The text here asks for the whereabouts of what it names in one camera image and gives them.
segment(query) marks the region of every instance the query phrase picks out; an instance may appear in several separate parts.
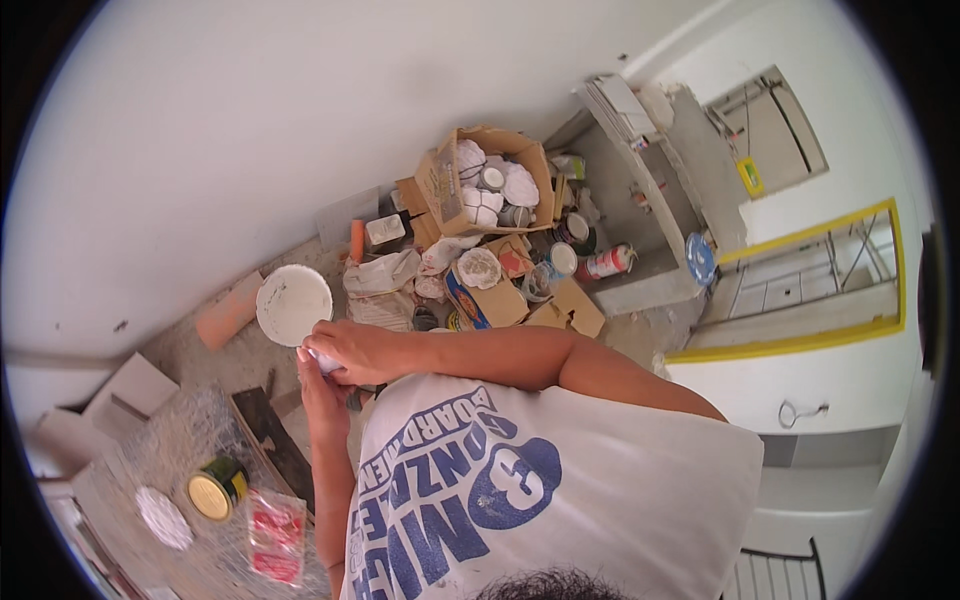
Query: tin can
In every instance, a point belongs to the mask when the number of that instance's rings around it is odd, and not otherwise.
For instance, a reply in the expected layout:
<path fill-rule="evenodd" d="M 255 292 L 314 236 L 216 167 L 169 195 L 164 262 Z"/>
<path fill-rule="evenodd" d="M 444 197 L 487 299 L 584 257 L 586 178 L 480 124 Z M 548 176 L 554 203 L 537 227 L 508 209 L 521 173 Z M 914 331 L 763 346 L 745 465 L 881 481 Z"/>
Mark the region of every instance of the tin can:
<path fill-rule="evenodd" d="M 636 254 L 630 244 L 614 246 L 606 252 L 591 256 L 577 269 L 581 281 L 602 279 L 618 273 L 627 273 L 634 266 Z"/>
<path fill-rule="evenodd" d="M 460 326 L 460 311 L 453 309 L 453 312 L 446 317 L 446 328 L 451 331 L 463 331 Z"/>
<path fill-rule="evenodd" d="M 566 215 L 553 230 L 553 239 L 566 244 L 577 244 L 587 241 L 590 236 L 590 225 L 575 212 Z"/>
<path fill-rule="evenodd" d="M 504 228 L 525 228 L 530 225 L 530 209 L 526 206 L 503 203 L 496 222 Z"/>
<path fill-rule="evenodd" d="M 186 481 L 186 496 L 198 513 L 213 521 L 225 521 L 247 495 L 250 476 L 232 456 L 218 456 Z"/>
<path fill-rule="evenodd" d="M 491 192 L 499 192 L 503 189 L 503 184 L 506 182 L 506 179 L 504 179 L 499 169 L 486 167 L 480 172 L 480 180 L 477 182 L 477 188 Z"/>
<path fill-rule="evenodd" d="M 577 253 L 566 242 L 557 242 L 551 246 L 547 260 L 559 276 L 570 276 L 577 270 Z"/>

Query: white paint bucket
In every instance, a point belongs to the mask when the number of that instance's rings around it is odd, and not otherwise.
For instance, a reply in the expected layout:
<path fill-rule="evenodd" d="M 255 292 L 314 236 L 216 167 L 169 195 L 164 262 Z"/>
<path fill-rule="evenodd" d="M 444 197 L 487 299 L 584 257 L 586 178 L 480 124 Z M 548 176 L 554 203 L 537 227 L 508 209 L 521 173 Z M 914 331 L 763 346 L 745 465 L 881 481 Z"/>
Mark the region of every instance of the white paint bucket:
<path fill-rule="evenodd" d="M 304 265 L 280 267 L 256 294 L 256 321 L 281 346 L 299 346 L 317 321 L 332 317 L 330 287 L 323 276 Z"/>

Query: yellow sticker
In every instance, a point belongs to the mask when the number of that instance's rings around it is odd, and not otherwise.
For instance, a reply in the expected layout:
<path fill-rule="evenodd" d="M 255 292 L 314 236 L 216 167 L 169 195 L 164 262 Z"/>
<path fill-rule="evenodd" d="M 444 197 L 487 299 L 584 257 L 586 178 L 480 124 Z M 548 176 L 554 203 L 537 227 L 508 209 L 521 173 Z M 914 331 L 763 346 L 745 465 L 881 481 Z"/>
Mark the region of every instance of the yellow sticker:
<path fill-rule="evenodd" d="M 241 471 L 237 471 L 230 482 L 233 484 L 233 488 L 237 490 L 237 503 L 240 503 L 240 500 L 243 500 L 243 497 L 247 495 L 247 480 L 244 478 Z"/>

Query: door frame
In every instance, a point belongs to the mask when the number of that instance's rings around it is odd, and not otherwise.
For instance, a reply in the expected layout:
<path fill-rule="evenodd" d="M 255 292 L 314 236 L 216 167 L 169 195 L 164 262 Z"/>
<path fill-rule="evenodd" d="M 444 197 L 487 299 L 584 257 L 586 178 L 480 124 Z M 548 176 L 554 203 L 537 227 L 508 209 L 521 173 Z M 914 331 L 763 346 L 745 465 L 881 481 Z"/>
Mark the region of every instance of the door frame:
<path fill-rule="evenodd" d="M 755 256 L 762 252 L 796 244 L 806 238 L 823 235 L 836 228 L 852 225 L 868 219 L 883 211 L 890 213 L 890 228 L 894 237 L 894 253 L 897 258 L 897 314 L 888 317 L 874 318 L 866 323 L 840 327 L 830 331 L 821 331 L 809 335 L 801 335 L 771 340 L 767 342 L 750 342 L 733 346 L 719 346 L 715 348 L 691 348 L 667 352 L 663 356 L 664 364 L 703 363 L 721 360 L 736 360 L 741 358 L 758 358 L 774 356 L 792 352 L 806 352 L 820 348 L 831 348 L 871 340 L 885 335 L 900 333 L 906 325 L 906 269 L 903 259 L 903 242 L 900 234 L 900 216 L 897 213 L 897 202 L 894 198 L 862 208 L 848 215 L 838 217 L 832 221 L 821 223 L 794 233 L 788 233 L 761 244 L 741 248 L 733 252 L 721 254 L 716 261 L 722 266 Z"/>

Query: green can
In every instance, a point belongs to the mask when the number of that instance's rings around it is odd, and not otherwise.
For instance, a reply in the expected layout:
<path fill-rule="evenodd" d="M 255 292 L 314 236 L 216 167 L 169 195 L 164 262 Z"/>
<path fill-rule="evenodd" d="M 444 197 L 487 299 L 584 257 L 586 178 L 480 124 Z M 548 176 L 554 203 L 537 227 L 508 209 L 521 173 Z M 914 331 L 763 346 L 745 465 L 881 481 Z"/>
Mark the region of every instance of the green can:
<path fill-rule="evenodd" d="M 247 495 L 250 476 L 232 456 L 218 456 L 186 481 L 186 495 L 198 513 L 214 521 L 225 521 Z"/>

